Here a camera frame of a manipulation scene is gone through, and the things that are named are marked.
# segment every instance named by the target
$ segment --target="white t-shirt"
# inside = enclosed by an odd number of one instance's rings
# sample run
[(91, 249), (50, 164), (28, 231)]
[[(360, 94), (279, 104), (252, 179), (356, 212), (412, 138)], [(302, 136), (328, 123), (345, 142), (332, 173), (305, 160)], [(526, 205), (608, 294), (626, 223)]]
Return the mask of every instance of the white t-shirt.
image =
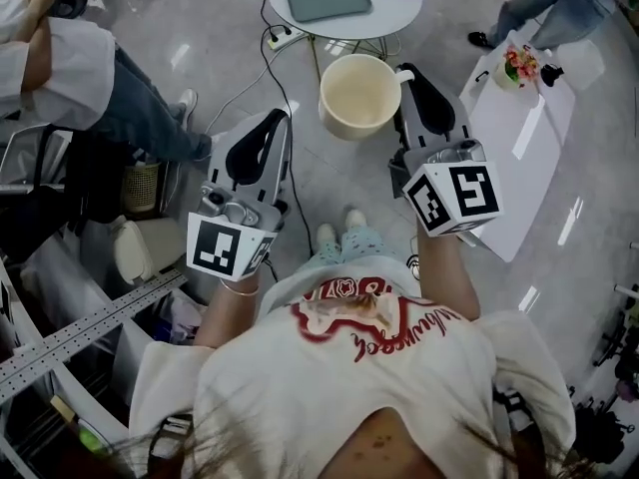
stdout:
[(48, 18), (51, 78), (21, 96), (29, 45), (12, 39), (27, 6), (27, 0), (0, 0), (0, 117), (23, 109), (42, 121), (86, 130), (102, 117), (111, 98), (115, 39), (95, 23)]
[[(271, 310), (294, 291), (293, 302)], [(519, 391), (537, 424), (567, 449), (570, 398), (525, 316), (470, 322), (410, 296), (416, 291), (403, 264), (367, 257), (280, 282), (263, 301), (268, 315), (217, 350), (151, 343), (131, 436), (193, 411), (199, 442), (221, 428), (246, 432), (262, 477), (317, 477), (371, 413), (391, 407), (444, 476), (499, 477), (501, 460), (462, 427), (495, 438), (498, 382)], [(142, 454), (136, 462), (146, 462)], [(208, 456), (196, 454), (197, 464)], [(224, 472), (242, 476), (234, 464)]]

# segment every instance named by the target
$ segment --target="bracelet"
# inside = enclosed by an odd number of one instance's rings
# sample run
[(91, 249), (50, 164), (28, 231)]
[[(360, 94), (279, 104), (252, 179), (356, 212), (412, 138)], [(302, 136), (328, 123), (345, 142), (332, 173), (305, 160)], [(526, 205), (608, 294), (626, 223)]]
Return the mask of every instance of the bracelet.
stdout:
[(237, 296), (255, 296), (256, 294), (258, 294), (258, 291), (260, 290), (259, 287), (256, 288), (255, 291), (252, 292), (241, 292), (241, 291), (236, 291), (234, 290), (232, 287), (229, 287), (227, 285), (226, 282), (224, 282), (221, 278), (220, 278), (220, 284), (223, 285), (227, 290), (229, 290), (230, 292), (232, 292), (233, 294), (236, 294)]

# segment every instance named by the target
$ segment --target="white round table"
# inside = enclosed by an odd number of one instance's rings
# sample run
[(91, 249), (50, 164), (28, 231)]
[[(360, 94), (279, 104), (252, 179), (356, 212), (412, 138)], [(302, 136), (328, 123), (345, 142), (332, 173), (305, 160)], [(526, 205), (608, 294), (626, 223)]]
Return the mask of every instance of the white round table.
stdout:
[(379, 39), (381, 58), (385, 60), (387, 52), (383, 38), (408, 26), (419, 13), (423, 0), (370, 0), (371, 9), (367, 13), (304, 23), (300, 23), (291, 15), (289, 0), (269, 0), (269, 2), (284, 21), (309, 34), (316, 70), (318, 77), (321, 78), (315, 36), (357, 41), (355, 48), (359, 46), (359, 41)]

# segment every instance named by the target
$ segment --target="cream-colored mug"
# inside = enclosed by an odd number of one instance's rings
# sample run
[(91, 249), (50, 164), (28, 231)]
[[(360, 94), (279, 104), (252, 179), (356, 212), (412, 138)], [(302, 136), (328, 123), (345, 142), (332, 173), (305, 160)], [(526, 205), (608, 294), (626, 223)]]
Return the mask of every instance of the cream-colored mug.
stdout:
[(395, 73), (370, 55), (345, 55), (330, 64), (319, 83), (319, 118), (333, 135), (362, 140), (386, 124), (399, 108), (399, 84), (410, 71)]

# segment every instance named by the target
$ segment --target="gray floor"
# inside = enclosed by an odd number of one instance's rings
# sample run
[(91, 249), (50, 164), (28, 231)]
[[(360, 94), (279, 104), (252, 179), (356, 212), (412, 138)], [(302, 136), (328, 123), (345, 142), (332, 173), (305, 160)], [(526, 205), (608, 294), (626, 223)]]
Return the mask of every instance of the gray floor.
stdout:
[[(486, 29), (503, 1), (427, 0), (415, 21), (399, 33), (402, 51), (391, 61), (434, 70), (459, 92), (480, 56), (465, 42), (465, 35)], [(100, 19), (111, 25), (120, 44), (168, 100), (177, 99), (187, 87), (199, 92), (197, 131), (264, 69), (259, 53), (264, 29), (261, 0), (107, 0), (107, 4), (110, 12)], [(279, 22), (269, 6), (266, 13)], [(612, 290), (614, 283), (632, 284), (639, 272), (639, 250), (628, 249), (631, 240), (639, 240), (634, 93), (638, 70), (625, 35), (631, 37), (617, 16), (593, 36), (604, 56), (606, 74), (579, 95), (552, 185), (514, 262), (506, 264), (486, 249), (464, 246), (463, 250), (486, 312), (516, 310), (528, 290), (537, 289), (529, 315), (567, 381), (576, 384), (591, 377), (592, 353), (602, 327), (621, 300)], [(395, 49), (392, 38), (389, 48)], [(335, 58), (336, 51), (326, 41), (320, 43), (319, 52), (323, 66)], [(318, 81), (306, 42), (282, 53), (273, 69), (298, 106), (294, 170), (311, 227), (324, 221), (339, 226), (343, 208), (356, 205), (390, 245), (408, 256), (414, 217), (404, 201), (392, 198), (386, 170), (397, 147), (396, 133), (387, 127), (363, 144), (328, 134), (317, 115)], [(277, 85), (265, 76), (227, 107), (213, 132), (283, 104)], [(199, 180), (195, 172), (183, 176), (172, 201), (170, 212), (183, 222), (196, 203)], [(559, 235), (578, 198), (582, 211), (560, 246)], [(307, 258), (307, 250), (295, 210), (272, 254), (280, 276), (293, 272)], [(206, 295), (212, 281), (200, 278), (196, 285)]]

